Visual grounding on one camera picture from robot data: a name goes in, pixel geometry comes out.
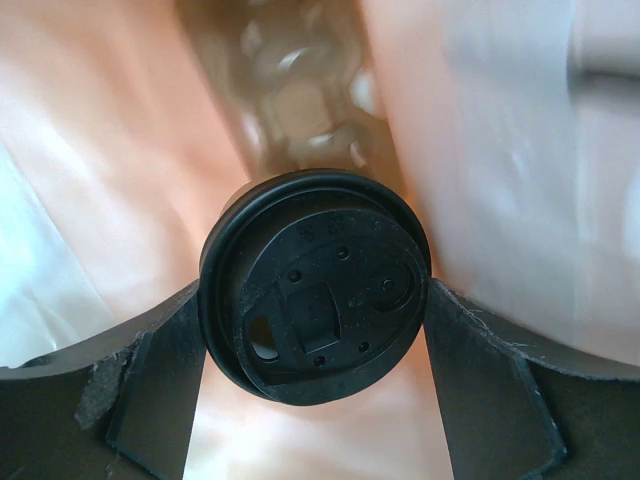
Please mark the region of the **brown pulp cup carrier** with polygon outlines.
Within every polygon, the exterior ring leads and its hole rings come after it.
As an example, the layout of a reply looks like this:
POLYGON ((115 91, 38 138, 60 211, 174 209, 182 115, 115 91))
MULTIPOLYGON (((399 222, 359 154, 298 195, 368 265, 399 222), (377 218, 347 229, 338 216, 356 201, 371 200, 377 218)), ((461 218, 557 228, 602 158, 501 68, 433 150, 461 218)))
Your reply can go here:
POLYGON ((254 178, 332 167, 401 179, 355 1, 198 1, 187 18, 254 178))

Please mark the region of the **orange paper bag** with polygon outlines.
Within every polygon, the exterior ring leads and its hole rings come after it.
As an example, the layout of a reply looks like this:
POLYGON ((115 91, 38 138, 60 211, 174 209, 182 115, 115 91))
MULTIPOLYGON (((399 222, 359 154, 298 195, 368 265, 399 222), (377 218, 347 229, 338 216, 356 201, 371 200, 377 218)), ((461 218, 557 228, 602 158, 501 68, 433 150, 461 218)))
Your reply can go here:
MULTIPOLYGON (((571 92, 568 58, 639 58, 635 1, 367 1, 376 79, 450 285, 639 360, 639 90, 571 92)), ((184 286, 246 181, 169 1, 5 1, 1 143, 116 319, 184 286)), ((296 411, 212 366, 191 479, 447 479, 426 350, 296 411)))

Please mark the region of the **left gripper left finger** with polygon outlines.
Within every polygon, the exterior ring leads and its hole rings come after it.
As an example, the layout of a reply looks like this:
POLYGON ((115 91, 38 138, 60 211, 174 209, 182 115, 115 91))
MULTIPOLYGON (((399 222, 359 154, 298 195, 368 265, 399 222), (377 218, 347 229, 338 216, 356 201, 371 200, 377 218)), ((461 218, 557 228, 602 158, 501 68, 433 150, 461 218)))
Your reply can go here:
POLYGON ((2 368, 2 478, 182 478, 206 353, 197 290, 2 368))

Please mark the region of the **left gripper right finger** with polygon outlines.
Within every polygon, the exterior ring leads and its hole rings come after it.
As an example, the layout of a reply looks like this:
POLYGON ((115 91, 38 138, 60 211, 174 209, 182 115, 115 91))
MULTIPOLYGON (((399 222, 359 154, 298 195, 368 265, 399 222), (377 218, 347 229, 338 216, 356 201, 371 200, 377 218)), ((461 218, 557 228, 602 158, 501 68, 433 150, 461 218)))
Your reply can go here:
POLYGON ((639 369, 429 282, 425 336, 457 479, 636 479, 639 369))

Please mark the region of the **black plastic cup lid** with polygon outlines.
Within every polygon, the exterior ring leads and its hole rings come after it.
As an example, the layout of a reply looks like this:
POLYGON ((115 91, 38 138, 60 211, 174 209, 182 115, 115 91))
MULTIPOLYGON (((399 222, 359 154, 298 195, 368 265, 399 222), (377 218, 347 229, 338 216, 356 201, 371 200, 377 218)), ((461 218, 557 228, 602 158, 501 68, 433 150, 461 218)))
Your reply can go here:
POLYGON ((343 170, 291 172, 242 194, 209 233, 198 308, 237 386, 311 406, 373 385, 425 317, 429 245, 390 188, 343 170))

